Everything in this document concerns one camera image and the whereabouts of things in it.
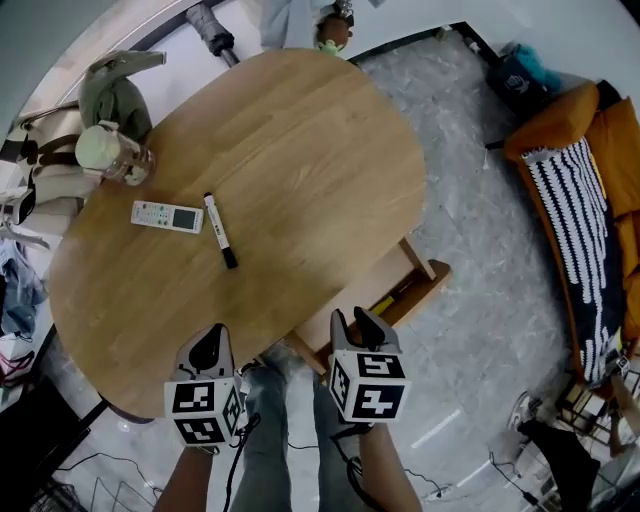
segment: black and white striped fabric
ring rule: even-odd
[[[615,356],[624,295],[620,247],[587,140],[523,155],[564,262],[587,384],[604,377]]]

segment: gray marble floor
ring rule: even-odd
[[[513,402],[526,389],[555,399],[568,346],[555,268],[529,199],[500,152],[484,151],[485,142],[513,130],[514,120],[485,84],[483,63],[456,34],[370,57],[360,66],[407,115],[424,146],[428,187],[422,222],[411,237],[425,257],[453,268],[446,288],[399,329],[402,348],[412,356],[414,387],[403,420],[393,425],[395,442],[407,468],[439,484],[455,486],[483,468],[442,501],[425,499],[425,510],[523,510],[520,494],[486,465],[489,450],[499,460],[516,456],[521,439],[504,430]],[[59,343],[44,366],[79,414],[97,402]],[[294,370],[287,397],[290,442],[314,444],[311,372],[302,365]],[[67,461],[96,451],[130,457],[146,485],[132,464],[101,457],[57,477],[75,485],[87,508],[93,501],[93,510],[111,510],[109,493],[121,481],[153,503],[150,487],[166,484],[180,453],[169,427],[163,420],[128,424],[107,411]],[[232,456],[228,449],[215,461],[211,511],[224,503]],[[317,510],[316,451],[290,450],[288,460],[293,509]],[[433,490],[411,478],[421,497]],[[133,490],[121,486],[119,500],[131,510],[151,510]]]

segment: oval table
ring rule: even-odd
[[[139,187],[105,181],[50,274],[60,339],[116,407],[163,415],[178,349],[223,322],[236,366],[369,269],[418,221],[421,146],[357,67],[266,52],[224,73],[150,134]],[[134,200],[203,208],[212,192],[238,267],[208,218],[199,235],[133,225]]]

